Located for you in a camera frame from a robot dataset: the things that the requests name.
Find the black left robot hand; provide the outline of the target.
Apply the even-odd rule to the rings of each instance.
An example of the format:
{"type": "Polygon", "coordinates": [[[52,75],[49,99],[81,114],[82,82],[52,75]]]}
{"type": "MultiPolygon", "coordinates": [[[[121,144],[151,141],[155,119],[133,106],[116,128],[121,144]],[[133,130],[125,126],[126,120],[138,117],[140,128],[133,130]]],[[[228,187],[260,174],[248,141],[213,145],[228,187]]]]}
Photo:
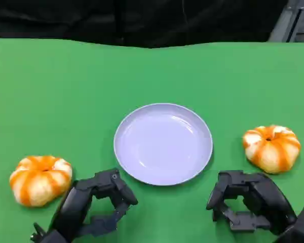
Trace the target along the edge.
{"type": "Polygon", "coordinates": [[[72,183],[53,216],[50,229],[56,230],[66,242],[88,234],[95,237],[104,235],[115,231],[118,221],[129,207],[137,204],[136,196],[121,179],[118,169],[101,171],[92,178],[75,180],[72,183]],[[109,216],[93,216],[89,224],[84,224],[92,197],[108,197],[114,212],[109,216]]]}

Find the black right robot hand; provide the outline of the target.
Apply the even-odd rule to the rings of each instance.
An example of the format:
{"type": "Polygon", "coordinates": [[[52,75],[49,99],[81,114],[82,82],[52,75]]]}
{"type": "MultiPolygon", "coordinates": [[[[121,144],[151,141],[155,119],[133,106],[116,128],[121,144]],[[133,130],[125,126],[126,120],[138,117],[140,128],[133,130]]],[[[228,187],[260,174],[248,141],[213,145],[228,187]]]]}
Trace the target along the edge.
{"type": "Polygon", "coordinates": [[[279,235],[297,221],[297,216],[279,187],[263,173],[246,174],[240,170],[220,171],[208,199],[212,220],[227,220],[233,232],[269,230],[279,235]],[[225,201],[243,197],[248,211],[233,211],[225,201]]]}

